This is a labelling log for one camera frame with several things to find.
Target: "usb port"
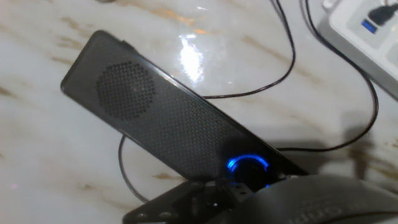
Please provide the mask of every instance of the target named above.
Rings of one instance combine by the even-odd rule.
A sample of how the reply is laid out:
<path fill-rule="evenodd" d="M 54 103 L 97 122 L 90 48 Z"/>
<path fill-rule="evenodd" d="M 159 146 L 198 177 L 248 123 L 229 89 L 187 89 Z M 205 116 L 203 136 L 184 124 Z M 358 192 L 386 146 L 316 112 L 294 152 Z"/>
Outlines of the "usb port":
<path fill-rule="evenodd" d="M 377 27 L 371 24 L 367 19 L 362 22 L 362 26 L 365 27 L 368 31 L 374 34 L 377 31 Z"/>

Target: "glowing blue ring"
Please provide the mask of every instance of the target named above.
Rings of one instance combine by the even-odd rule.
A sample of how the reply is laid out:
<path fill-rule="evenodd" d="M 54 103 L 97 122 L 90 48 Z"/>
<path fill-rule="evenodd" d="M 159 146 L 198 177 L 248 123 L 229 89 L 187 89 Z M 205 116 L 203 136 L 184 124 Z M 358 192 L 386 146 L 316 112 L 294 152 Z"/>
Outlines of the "glowing blue ring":
<path fill-rule="evenodd" d="M 239 156 L 235 159 L 231 159 L 230 161 L 228 161 L 228 165 L 227 168 L 231 171 L 234 172 L 235 169 L 238 167 L 238 161 L 242 160 L 242 159 L 255 159 L 258 162 L 260 162 L 263 166 L 264 166 L 264 170 L 267 170 L 267 167 L 269 166 L 268 163 L 261 158 L 260 156 L 257 155 L 243 155 L 243 156 Z"/>

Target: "speaker grille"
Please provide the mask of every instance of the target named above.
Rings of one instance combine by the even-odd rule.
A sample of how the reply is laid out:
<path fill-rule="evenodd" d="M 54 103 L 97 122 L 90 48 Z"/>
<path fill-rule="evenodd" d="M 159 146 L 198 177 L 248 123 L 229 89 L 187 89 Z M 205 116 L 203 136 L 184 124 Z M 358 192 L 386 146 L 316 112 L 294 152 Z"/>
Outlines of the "speaker grille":
<path fill-rule="evenodd" d="M 96 90 L 105 112 L 121 120 L 138 118 L 145 113 L 155 95 L 154 81 L 148 71 L 132 62 L 106 67 Z"/>

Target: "marble surface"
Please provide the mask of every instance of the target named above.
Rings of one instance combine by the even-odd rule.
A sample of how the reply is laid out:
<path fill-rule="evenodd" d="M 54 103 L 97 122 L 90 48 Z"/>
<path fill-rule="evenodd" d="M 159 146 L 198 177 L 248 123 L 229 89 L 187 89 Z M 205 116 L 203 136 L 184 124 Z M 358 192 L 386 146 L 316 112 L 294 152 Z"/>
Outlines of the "marble surface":
<path fill-rule="evenodd" d="M 319 44 L 299 1 L 282 0 L 297 65 L 265 92 L 211 100 L 276 147 L 327 147 L 367 124 L 369 90 Z M 311 0 L 316 21 L 320 0 Z M 202 95 L 249 91 L 281 77 L 289 42 L 270 1 L 0 0 L 0 223 L 120 223 L 141 203 L 121 177 L 121 135 L 64 96 L 62 78 L 98 29 L 125 39 Z M 398 190 L 398 103 L 378 86 L 379 118 L 359 143 L 328 154 L 290 153 L 313 174 Z M 154 198 L 182 178 L 133 142 L 128 176 Z"/>

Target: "white power strip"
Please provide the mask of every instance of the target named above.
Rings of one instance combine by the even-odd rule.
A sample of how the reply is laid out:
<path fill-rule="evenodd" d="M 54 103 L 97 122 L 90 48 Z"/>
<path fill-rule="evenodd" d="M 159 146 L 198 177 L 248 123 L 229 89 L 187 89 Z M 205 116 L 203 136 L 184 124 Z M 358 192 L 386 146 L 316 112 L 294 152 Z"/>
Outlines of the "white power strip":
<path fill-rule="evenodd" d="M 398 14 L 383 26 L 371 10 L 397 0 L 325 0 L 327 17 L 318 27 L 324 38 L 398 99 Z"/>

